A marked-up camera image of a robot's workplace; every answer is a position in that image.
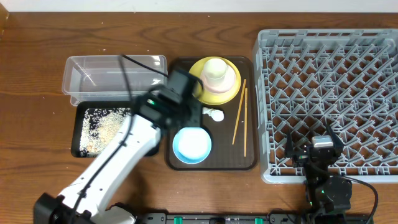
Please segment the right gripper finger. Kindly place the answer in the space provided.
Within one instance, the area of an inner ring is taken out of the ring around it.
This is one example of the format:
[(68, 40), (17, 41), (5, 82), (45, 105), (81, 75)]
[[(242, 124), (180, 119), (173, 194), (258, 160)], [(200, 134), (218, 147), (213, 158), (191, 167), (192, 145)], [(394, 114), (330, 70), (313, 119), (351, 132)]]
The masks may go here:
[(326, 132), (331, 137), (331, 140), (333, 142), (333, 146), (334, 146), (335, 149), (343, 149), (344, 148), (343, 142), (335, 134), (335, 132), (332, 130), (332, 128), (331, 128), (331, 126), (329, 124), (326, 124)]
[(285, 156), (286, 157), (292, 157), (294, 154), (294, 145), (292, 141), (292, 135), (290, 130), (288, 130), (286, 134), (286, 147), (285, 147)]

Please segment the white tissue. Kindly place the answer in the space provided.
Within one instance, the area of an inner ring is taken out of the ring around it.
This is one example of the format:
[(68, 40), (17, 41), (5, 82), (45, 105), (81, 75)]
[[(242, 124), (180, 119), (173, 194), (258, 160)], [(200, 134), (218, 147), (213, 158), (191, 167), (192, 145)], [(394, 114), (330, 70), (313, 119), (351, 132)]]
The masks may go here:
[(216, 122), (224, 120), (224, 113), (218, 109), (203, 107), (202, 114), (207, 114)]

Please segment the light blue bowl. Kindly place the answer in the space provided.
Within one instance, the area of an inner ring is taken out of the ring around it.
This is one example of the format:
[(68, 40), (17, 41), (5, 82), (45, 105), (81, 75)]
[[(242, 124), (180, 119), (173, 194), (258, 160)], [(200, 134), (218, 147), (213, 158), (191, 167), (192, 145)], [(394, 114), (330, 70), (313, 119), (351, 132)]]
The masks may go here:
[(199, 164), (210, 154), (212, 141), (207, 131), (200, 127), (180, 129), (172, 141), (172, 149), (178, 160), (185, 164)]

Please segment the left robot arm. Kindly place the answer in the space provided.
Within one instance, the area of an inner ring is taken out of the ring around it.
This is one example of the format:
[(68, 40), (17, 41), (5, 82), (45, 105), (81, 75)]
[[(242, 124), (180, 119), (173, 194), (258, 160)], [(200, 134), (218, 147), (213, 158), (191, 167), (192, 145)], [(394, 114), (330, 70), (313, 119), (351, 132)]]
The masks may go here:
[(202, 81), (174, 70), (166, 85), (133, 99), (130, 114), (100, 155), (57, 197), (42, 194), (34, 204), (34, 223), (135, 223), (135, 216), (109, 201), (136, 164), (158, 145), (162, 131), (195, 119), (194, 97)]

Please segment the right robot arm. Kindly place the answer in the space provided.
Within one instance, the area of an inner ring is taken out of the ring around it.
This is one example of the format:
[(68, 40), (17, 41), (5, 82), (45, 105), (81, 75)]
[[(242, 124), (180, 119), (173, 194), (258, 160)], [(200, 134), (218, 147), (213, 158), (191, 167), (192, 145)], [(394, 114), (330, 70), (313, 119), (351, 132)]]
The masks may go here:
[(342, 153), (343, 142), (329, 125), (325, 135), (312, 137), (302, 149), (294, 146), (290, 133), (286, 137), (284, 156), (304, 170), (305, 195), (311, 205), (295, 222), (347, 223), (345, 211), (351, 208), (352, 182), (328, 171)]

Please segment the grey dishwasher rack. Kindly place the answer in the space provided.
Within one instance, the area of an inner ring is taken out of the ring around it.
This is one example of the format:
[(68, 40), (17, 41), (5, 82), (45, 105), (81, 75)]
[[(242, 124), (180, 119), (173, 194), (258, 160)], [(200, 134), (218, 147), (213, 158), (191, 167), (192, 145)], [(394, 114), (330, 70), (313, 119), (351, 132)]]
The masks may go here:
[(331, 127), (344, 143), (332, 173), (397, 182), (397, 31), (271, 29), (253, 47), (261, 178), (299, 184), (285, 135), (302, 149)]

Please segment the black waste tray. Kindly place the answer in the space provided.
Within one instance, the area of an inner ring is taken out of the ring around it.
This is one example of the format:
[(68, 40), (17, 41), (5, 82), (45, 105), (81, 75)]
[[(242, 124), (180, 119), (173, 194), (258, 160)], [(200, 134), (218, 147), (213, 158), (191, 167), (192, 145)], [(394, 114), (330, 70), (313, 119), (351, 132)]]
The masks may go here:
[(127, 101), (86, 101), (77, 106), (75, 125), (73, 130), (71, 154), (74, 157), (82, 157), (79, 152), (79, 140), (83, 124), (83, 116), (86, 109), (89, 108), (129, 108)]

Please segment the yellow plate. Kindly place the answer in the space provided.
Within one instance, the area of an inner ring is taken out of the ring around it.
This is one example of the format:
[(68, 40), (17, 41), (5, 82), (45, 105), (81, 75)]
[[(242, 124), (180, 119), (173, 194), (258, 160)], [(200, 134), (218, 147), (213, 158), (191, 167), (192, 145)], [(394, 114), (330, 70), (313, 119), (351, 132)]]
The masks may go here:
[(200, 78), (201, 85), (195, 94), (206, 105), (222, 105), (231, 101), (239, 92), (241, 75), (230, 60), (223, 57), (205, 57), (195, 62), (189, 73)]

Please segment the pink bowl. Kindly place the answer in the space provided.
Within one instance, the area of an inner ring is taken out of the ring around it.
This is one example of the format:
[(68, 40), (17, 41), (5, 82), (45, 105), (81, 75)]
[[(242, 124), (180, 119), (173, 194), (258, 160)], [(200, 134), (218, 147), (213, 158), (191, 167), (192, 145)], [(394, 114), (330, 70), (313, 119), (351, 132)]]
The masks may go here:
[(224, 77), (217, 80), (206, 78), (201, 74), (200, 78), (206, 90), (213, 94), (222, 94), (232, 89), (236, 82), (236, 73), (231, 66), (227, 66), (228, 68)]

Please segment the white cup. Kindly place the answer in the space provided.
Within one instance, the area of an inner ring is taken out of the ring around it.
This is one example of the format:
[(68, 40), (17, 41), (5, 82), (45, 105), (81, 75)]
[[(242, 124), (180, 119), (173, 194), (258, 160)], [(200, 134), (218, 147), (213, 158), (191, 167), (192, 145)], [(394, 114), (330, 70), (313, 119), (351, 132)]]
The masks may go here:
[(225, 61), (220, 58), (212, 58), (204, 64), (201, 74), (206, 78), (217, 80), (224, 77), (227, 68)]

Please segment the brown serving tray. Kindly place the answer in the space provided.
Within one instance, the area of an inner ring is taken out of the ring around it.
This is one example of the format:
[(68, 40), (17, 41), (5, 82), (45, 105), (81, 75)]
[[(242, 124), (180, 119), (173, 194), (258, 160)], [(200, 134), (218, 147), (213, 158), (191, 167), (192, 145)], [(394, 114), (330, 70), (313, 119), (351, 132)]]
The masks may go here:
[(226, 59), (237, 66), (241, 79), (246, 79), (248, 89), (247, 155), (244, 157), (244, 98), (235, 143), (232, 145), (241, 97), (241, 90), (239, 90), (231, 101), (214, 107), (224, 113), (224, 120), (216, 122), (207, 114), (202, 116), (201, 126), (209, 133), (212, 141), (211, 152), (203, 162), (185, 164), (178, 160), (172, 149), (172, 141), (177, 132), (168, 133), (165, 143), (165, 161), (174, 170), (250, 170), (258, 162), (257, 106), (252, 62), (243, 56), (229, 56)]

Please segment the left wooden chopstick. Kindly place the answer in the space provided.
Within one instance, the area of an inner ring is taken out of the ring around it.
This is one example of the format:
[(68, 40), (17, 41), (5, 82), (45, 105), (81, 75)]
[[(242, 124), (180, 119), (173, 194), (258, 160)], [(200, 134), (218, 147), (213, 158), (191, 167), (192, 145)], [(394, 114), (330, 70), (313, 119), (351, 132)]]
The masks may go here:
[(233, 134), (232, 145), (234, 145), (235, 139), (236, 139), (236, 133), (237, 133), (237, 130), (238, 130), (238, 124), (239, 124), (239, 119), (240, 119), (240, 115), (241, 115), (241, 108), (242, 108), (242, 104), (243, 104), (243, 97), (244, 97), (245, 87), (246, 87), (246, 79), (243, 80), (243, 85), (242, 85), (242, 88), (241, 88), (241, 97), (240, 97), (240, 100), (239, 100), (238, 112), (237, 112), (236, 122), (235, 122), (235, 126), (234, 126), (234, 134)]

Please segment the spilled rice pile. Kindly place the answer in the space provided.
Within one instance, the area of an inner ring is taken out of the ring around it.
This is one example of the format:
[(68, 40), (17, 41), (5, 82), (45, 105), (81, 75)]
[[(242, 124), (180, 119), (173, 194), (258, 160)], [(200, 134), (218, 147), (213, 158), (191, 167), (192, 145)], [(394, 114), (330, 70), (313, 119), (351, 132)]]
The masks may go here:
[(80, 156), (96, 157), (100, 154), (130, 114), (129, 108), (86, 109), (79, 140)]

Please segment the clear plastic bin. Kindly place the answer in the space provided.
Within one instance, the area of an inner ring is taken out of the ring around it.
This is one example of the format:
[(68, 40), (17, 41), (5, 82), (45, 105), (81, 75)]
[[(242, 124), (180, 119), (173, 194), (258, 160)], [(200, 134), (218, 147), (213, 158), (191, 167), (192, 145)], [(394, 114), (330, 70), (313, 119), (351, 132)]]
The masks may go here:
[[(167, 83), (167, 60), (163, 55), (129, 55), (124, 59), (131, 95), (144, 94), (152, 86)], [(126, 83), (118, 55), (71, 56), (67, 59), (62, 91), (73, 106), (84, 101), (127, 101)]]

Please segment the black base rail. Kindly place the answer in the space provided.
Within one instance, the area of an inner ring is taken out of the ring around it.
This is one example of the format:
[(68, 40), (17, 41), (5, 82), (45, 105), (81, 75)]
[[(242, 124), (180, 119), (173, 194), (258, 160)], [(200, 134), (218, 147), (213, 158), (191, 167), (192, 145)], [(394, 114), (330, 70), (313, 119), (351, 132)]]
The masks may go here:
[(294, 224), (294, 223), (346, 223), (374, 224), (367, 215), (324, 215), (322, 213), (294, 214), (283, 210), (273, 210), (268, 214), (166, 214), (147, 213), (137, 218), (138, 224)]

